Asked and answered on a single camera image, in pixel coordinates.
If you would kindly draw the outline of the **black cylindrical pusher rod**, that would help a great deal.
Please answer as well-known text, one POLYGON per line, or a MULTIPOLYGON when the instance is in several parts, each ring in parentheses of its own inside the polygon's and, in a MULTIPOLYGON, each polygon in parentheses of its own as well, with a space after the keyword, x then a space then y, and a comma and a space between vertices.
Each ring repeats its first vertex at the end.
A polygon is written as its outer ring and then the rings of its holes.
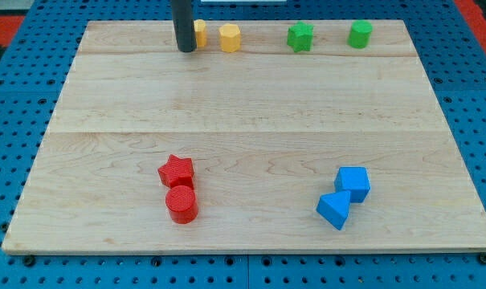
POLYGON ((171 0, 171 14, 178 50, 190 53, 196 50, 194 18, 191 0, 171 0))

